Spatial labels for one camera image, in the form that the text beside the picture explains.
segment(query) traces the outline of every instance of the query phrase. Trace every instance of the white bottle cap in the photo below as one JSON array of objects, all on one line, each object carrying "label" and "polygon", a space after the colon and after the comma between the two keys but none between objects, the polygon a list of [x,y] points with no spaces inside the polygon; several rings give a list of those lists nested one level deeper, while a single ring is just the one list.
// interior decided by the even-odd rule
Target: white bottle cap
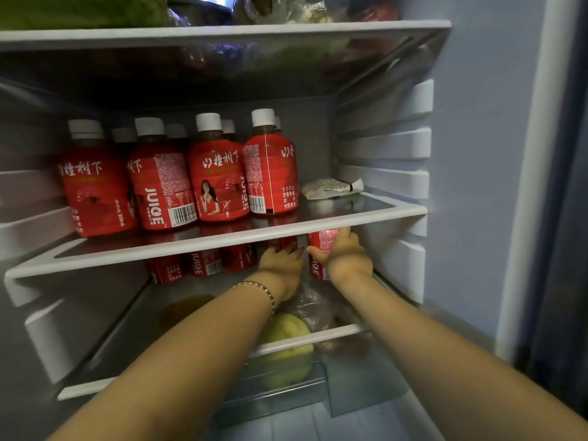
[{"label": "white bottle cap", "polygon": [[222,130],[221,115],[218,113],[202,113],[196,115],[196,126],[199,132]]},{"label": "white bottle cap", "polygon": [[137,142],[137,132],[130,127],[113,128],[112,140],[116,144],[124,144],[126,142]]},{"label": "white bottle cap", "polygon": [[187,138],[186,127],[180,123],[170,123],[165,126],[165,134],[169,139]]},{"label": "white bottle cap", "polygon": [[68,125],[72,139],[104,139],[104,130],[97,120],[72,119]]},{"label": "white bottle cap", "polygon": [[262,108],[261,110],[252,111],[251,120],[254,123],[254,127],[276,125],[276,116],[271,108]]},{"label": "white bottle cap", "polygon": [[231,119],[222,120],[222,132],[223,134],[234,134],[235,123]]},{"label": "white bottle cap", "polygon": [[165,135],[164,121],[160,118],[136,118],[137,136]]}]

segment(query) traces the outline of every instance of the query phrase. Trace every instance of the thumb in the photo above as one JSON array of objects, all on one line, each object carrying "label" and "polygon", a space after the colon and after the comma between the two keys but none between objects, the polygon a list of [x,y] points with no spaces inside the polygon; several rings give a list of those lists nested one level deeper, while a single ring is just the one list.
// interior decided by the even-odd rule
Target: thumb
[{"label": "thumb", "polygon": [[327,259],[329,258],[329,256],[326,253],[324,253],[323,251],[321,251],[316,246],[308,246],[306,248],[306,250],[313,257],[313,259],[315,259],[321,265],[326,265]]}]

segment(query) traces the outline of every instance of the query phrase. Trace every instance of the beaded bracelet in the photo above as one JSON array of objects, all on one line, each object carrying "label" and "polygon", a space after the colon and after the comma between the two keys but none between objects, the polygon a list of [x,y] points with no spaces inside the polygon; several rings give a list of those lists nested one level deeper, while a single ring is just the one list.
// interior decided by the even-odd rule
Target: beaded bracelet
[{"label": "beaded bracelet", "polygon": [[261,283],[258,283],[257,281],[240,281],[239,283],[237,283],[236,285],[231,286],[230,289],[236,288],[239,285],[254,285],[254,286],[258,286],[261,289],[263,289],[265,291],[265,293],[268,295],[269,299],[272,301],[272,315],[269,317],[270,319],[273,318],[273,315],[276,313],[276,302],[273,299],[273,295],[272,293],[269,292],[269,289],[266,288],[265,286],[263,286]]}]

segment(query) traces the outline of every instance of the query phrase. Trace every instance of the person's left hand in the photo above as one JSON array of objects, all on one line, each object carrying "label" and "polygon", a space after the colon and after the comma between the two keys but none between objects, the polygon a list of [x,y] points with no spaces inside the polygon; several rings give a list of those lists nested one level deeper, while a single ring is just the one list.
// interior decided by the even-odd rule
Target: person's left hand
[{"label": "person's left hand", "polygon": [[294,251],[295,246],[296,243],[292,242],[279,252],[275,247],[268,248],[259,261],[259,270],[251,276],[252,280],[258,278],[254,281],[268,288],[278,303],[291,298],[300,284],[304,266],[300,256],[304,249]]}]

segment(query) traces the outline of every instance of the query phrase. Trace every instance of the white shelf edge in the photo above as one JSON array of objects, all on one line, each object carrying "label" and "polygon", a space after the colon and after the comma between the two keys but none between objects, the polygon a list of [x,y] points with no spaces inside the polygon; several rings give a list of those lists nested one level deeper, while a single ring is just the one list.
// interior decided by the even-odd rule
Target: white shelf edge
[{"label": "white shelf edge", "polygon": [[67,270],[83,269],[85,267],[113,265],[115,263],[144,260],[191,251],[203,251],[205,249],[215,249],[217,247],[232,246],[234,244],[254,243],[291,235],[318,232],[325,229],[357,226],[360,224],[427,214],[427,208],[421,205],[414,205],[399,200],[375,196],[367,192],[361,192],[360,194],[378,199],[381,202],[395,207],[392,209],[382,209],[345,216],[323,218],[303,223],[283,224],[271,228],[244,230],[224,235],[199,237],[190,240],[150,244],[147,246],[130,247],[115,251],[55,258],[62,252],[85,241],[85,239],[77,239],[64,243],[48,252],[44,252],[37,257],[9,269],[6,271],[5,277],[9,279],[33,277],[36,275],[63,272]]},{"label": "white shelf edge", "polygon": [[[369,326],[365,323],[346,325],[340,328],[333,328],[330,330],[319,331],[318,333],[312,333],[307,336],[293,337],[291,339],[285,339],[283,341],[264,343],[259,345],[249,357],[259,357],[276,353],[278,351],[287,350],[290,348],[296,348],[303,345],[309,345],[311,343],[318,343],[323,341],[331,341],[332,339],[338,339],[339,337],[351,336],[353,334],[362,333],[369,330]],[[106,378],[95,380],[92,382],[86,382],[83,384],[72,385],[64,387],[62,391],[57,395],[57,400],[67,400],[72,398],[79,398],[81,396],[87,396],[89,394],[95,394],[104,390],[114,379]]]},{"label": "white shelf edge", "polygon": [[96,47],[172,46],[194,41],[251,41],[279,35],[349,35],[373,37],[393,32],[446,30],[451,21],[359,21],[354,23],[197,26],[191,28],[59,29],[0,32],[0,51],[79,49]]}]

